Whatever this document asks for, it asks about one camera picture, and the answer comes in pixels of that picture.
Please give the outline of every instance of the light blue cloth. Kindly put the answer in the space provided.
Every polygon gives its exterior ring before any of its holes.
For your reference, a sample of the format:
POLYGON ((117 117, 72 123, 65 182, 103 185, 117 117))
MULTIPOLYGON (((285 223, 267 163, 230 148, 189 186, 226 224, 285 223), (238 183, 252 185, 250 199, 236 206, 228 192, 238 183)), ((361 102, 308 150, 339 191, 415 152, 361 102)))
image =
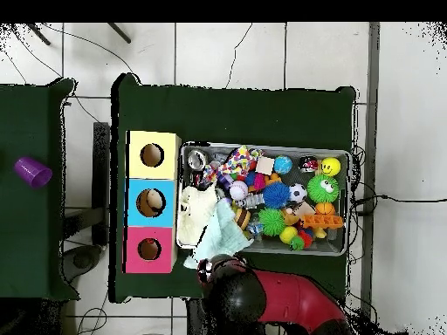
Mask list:
POLYGON ((254 240, 247 240, 244 236, 234 217, 230 204, 221 199, 214 208, 201 242, 194 249, 193 255, 186 258, 183 266, 196 269, 204 258, 210 259, 219 254, 233 256, 253 243, 254 240))

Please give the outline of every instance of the green spiky ball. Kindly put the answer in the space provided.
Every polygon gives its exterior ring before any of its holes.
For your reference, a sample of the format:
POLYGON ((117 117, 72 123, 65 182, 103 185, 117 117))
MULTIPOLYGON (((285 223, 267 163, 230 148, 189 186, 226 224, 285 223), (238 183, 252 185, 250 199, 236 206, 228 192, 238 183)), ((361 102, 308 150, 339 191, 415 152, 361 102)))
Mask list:
POLYGON ((332 203, 339 196, 339 184, 333 177, 319 174, 307 184, 307 194, 316 203, 332 203))
POLYGON ((285 228, 284 217, 279 209, 262 209, 259 211, 259 221, 263 233, 268 236, 279 235, 285 228))

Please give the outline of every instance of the purple cup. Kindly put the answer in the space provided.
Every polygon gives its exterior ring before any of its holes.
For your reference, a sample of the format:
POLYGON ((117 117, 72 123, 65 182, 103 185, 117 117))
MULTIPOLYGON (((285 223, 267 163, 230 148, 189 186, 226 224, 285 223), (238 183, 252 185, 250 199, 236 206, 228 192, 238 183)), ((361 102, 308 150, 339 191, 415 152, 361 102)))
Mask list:
POLYGON ((52 171, 47 166, 30 157, 20 158, 14 169, 32 188, 43 187, 52 177, 52 171))

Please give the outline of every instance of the white ball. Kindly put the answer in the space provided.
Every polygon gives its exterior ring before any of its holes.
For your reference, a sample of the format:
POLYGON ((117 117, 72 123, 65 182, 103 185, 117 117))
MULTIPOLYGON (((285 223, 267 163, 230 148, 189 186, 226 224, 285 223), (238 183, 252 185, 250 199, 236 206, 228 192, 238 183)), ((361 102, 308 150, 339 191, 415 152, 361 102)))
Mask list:
POLYGON ((235 201, 242 201, 248 195, 248 186, 243 181, 234 181, 230 186, 230 195, 235 201))
POLYGON ((290 200, 297 203, 302 203, 307 197, 307 190, 301 184, 295 184, 290 189, 290 200))

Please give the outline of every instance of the stacked boxes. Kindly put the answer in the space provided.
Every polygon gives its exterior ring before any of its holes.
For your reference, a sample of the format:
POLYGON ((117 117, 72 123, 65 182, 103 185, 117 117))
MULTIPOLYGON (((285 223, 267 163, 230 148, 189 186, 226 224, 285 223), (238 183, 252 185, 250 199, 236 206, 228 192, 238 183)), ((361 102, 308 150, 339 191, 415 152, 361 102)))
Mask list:
POLYGON ((128 131, 123 272, 169 273, 176 260, 178 150, 174 133, 128 131))

